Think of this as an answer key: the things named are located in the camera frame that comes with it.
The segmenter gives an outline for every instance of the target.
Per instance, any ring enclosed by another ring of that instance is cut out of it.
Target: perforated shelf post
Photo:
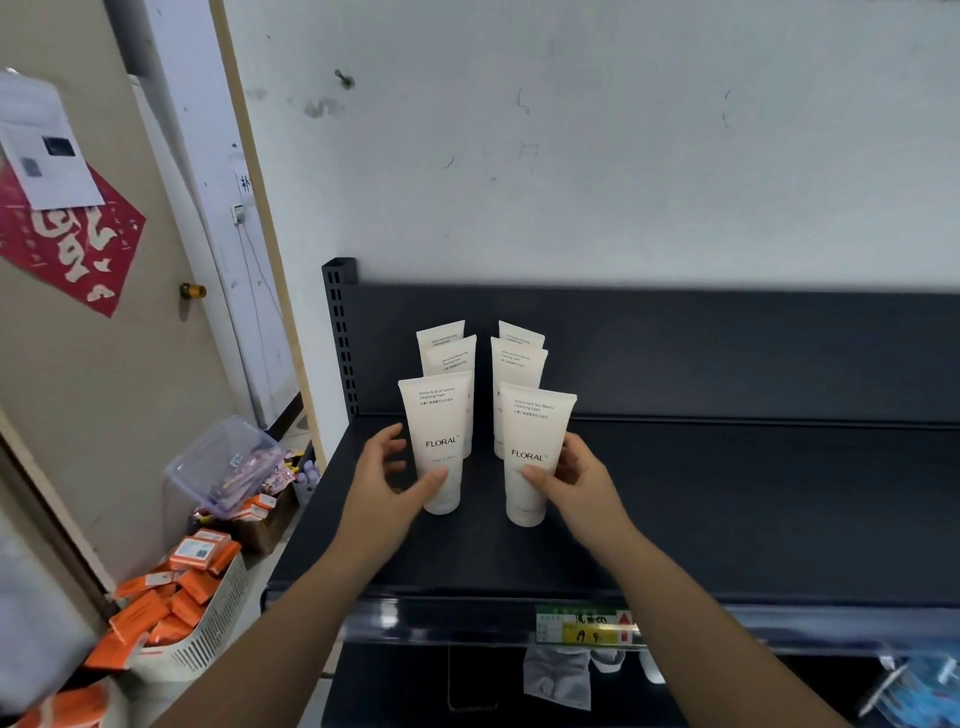
[[[350,355],[347,316],[344,312],[342,288],[357,283],[357,261],[352,257],[335,257],[321,269],[324,273],[326,304],[330,308],[330,324],[340,361],[340,381],[344,386],[344,401],[350,419],[360,412],[356,380],[353,378],[353,358]]]

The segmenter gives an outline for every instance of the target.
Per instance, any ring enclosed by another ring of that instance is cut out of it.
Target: cardboard box
[[[268,511],[262,521],[219,521],[210,523],[208,527],[230,534],[234,541],[243,546],[245,553],[266,555],[280,543],[283,532],[299,507],[294,489],[285,488],[276,497],[276,507]]]

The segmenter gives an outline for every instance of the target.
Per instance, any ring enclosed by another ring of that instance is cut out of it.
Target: price tag holder
[[[629,647],[643,641],[629,610],[539,604],[537,643]]]

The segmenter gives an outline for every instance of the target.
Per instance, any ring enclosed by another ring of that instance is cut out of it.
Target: hand
[[[534,465],[520,472],[557,506],[570,533],[604,566],[636,533],[607,468],[579,435],[564,436],[556,475]]]
[[[406,491],[392,489],[386,473],[400,473],[407,464],[387,458],[403,452],[407,441],[395,437],[397,423],[377,432],[363,448],[347,493],[340,526],[330,550],[360,566],[372,577],[396,553],[423,504],[437,494],[446,480],[446,467],[424,475]]]

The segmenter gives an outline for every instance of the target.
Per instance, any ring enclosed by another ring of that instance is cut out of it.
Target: cleansing foam tube
[[[424,356],[429,349],[439,347],[448,341],[464,338],[464,321],[454,321],[452,324],[441,324],[438,327],[425,328],[417,332],[417,344],[420,346],[420,368],[427,376],[427,363]]]
[[[464,457],[470,457],[473,449],[473,385],[476,379],[473,376],[473,365],[476,361],[477,337],[476,334],[458,341],[448,341],[439,347],[428,349],[423,353],[426,365],[423,367],[425,376],[445,375],[450,372],[470,372],[470,388],[467,392],[467,432],[464,435]]]
[[[537,349],[543,348],[543,342],[546,340],[546,336],[543,334],[536,333],[528,328],[515,327],[506,321],[498,321],[497,323],[500,325],[501,339],[512,341],[515,344],[526,344],[528,347],[536,347]]]
[[[407,411],[417,477],[441,465],[448,468],[443,488],[423,506],[434,516],[442,516],[460,505],[467,394],[472,379],[473,372],[455,372],[397,382]]]
[[[546,497],[520,473],[536,465],[548,473],[557,470],[566,424],[576,395],[545,389],[500,385],[503,402],[503,479],[507,490],[507,518],[522,526],[539,524],[546,515]]]
[[[490,337],[493,353],[493,452],[503,459],[503,408],[500,406],[500,385],[540,386],[546,349],[515,344]]]

